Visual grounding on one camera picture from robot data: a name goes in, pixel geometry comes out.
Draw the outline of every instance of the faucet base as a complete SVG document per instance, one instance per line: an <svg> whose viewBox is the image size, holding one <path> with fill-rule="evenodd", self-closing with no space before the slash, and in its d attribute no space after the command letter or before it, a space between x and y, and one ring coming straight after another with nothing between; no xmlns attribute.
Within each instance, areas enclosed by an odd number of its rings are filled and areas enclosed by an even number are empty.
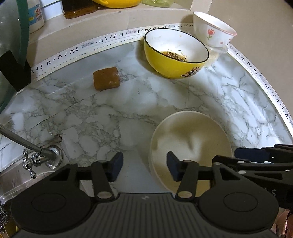
<svg viewBox="0 0 293 238"><path fill-rule="evenodd" d="M52 150L56 153L56 159L46 161L45 165L47 165L50 169L56 169L63 160L62 150L56 145L50 145L47 147L47 149Z"/></svg>

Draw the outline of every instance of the music note border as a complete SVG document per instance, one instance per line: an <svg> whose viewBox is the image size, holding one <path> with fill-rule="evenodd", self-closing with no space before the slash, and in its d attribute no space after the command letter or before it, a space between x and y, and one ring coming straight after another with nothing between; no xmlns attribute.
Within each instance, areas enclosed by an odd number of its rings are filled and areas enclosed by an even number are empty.
<svg viewBox="0 0 293 238"><path fill-rule="evenodd" d="M101 51L119 46L125 43L130 43L143 39L146 32L156 28L174 28L185 32L190 32L192 23L178 23L178 24L164 24L153 25L148 27L139 27L134 29L121 30L107 35L98 36L94 39L87 40L75 46L72 46L62 52L59 52L52 57L40 62L32 67L32 82L38 81L50 73L76 62L82 58L99 53ZM254 78L260 87L267 94L272 101L277 111L280 113L283 121L285 122L291 136L293 136L293 119L288 110L284 106L278 94L273 90L272 86L268 83L266 78L260 71L233 45L228 44L228 53L235 58Z"/></svg>

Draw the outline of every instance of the white plastic bottle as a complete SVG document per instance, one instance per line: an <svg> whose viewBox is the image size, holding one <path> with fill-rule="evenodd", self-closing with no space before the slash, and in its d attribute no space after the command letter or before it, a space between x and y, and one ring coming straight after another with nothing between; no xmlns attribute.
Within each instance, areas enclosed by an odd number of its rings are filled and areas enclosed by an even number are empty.
<svg viewBox="0 0 293 238"><path fill-rule="evenodd" d="M40 29L44 25L44 19L40 6L40 0L28 1L28 25L30 34Z"/></svg>

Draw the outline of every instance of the yellow container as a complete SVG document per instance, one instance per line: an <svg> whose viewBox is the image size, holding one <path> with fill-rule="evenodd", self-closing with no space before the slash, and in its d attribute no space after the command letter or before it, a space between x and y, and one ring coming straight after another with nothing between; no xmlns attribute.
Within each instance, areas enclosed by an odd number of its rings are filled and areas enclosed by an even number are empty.
<svg viewBox="0 0 293 238"><path fill-rule="evenodd" d="M144 51L149 64L169 79L182 79L196 74L209 58L209 51L195 37L175 29L150 30L144 36ZM174 59L162 52L186 58Z"/></svg>
<svg viewBox="0 0 293 238"><path fill-rule="evenodd" d="M109 8L133 7L140 3L140 0L93 0L94 2Z"/></svg>

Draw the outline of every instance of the faucet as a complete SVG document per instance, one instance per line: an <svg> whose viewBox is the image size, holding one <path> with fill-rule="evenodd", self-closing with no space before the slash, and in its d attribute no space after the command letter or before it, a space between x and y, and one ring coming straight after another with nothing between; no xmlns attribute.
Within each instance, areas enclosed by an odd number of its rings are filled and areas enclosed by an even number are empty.
<svg viewBox="0 0 293 238"><path fill-rule="evenodd" d="M32 179L35 179L37 177L37 174L32 170L33 166L40 166L41 164L45 163L50 169L55 169L61 164L63 160L63 152L56 145L50 145L48 146L48 148L37 146L23 139L12 131L4 128L1 124L0 134L18 143L19 145L22 145L35 152L32 154L31 158L29 158L28 150L24 149L22 151L24 157L22 159L22 166L24 167L24 169L29 171Z"/></svg>

